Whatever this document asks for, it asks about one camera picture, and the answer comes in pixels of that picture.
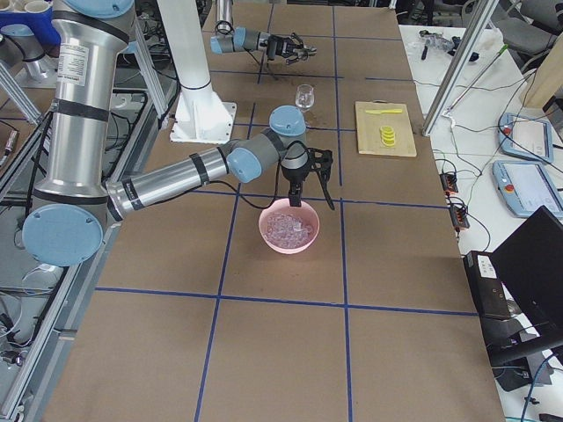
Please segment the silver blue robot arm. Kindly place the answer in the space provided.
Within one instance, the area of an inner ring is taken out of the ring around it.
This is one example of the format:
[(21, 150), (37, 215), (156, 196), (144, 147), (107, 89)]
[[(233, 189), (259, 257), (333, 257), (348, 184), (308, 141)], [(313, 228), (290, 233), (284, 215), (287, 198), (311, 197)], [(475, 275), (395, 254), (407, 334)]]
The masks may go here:
[(235, 105), (213, 89), (195, 2), (158, 5), (180, 85), (175, 142), (210, 149), (118, 182), (102, 179), (117, 58), (132, 42), (131, 1), (56, 1), (52, 23), (61, 37), (47, 174), (33, 189), (22, 240), (41, 263), (73, 266), (94, 255), (110, 220), (161, 203), (226, 175), (243, 183), (278, 164), (301, 170), (309, 153), (299, 110), (283, 105), (258, 135), (234, 140)]
[(317, 54), (317, 49), (307, 45), (296, 33), (285, 36), (249, 27), (235, 27), (232, 8), (232, 1), (216, 2), (215, 35), (210, 38), (210, 48), (213, 53), (221, 55), (243, 51), (263, 52), (268, 62), (281, 57), (287, 65), (306, 62)]

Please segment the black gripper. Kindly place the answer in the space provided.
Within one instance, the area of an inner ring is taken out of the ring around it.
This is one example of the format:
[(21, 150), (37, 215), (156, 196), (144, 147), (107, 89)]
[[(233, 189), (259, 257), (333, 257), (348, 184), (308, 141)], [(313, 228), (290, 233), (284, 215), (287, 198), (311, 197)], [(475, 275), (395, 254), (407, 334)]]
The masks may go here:
[(311, 161), (307, 152), (288, 153), (281, 161), (282, 174), (289, 182), (289, 205), (302, 206), (303, 182), (306, 180)]
[(270, 35), (267, 40), (267, 58), (274, 59), (276, 56), (280, 56), (286, 59), (287, 64), (306, 62), (315, 55), (311, 57), (302, 56), (302, 51), (313, 48), (315, 47), (306, 44), (297, 33), (290, 34), (290, 37)]

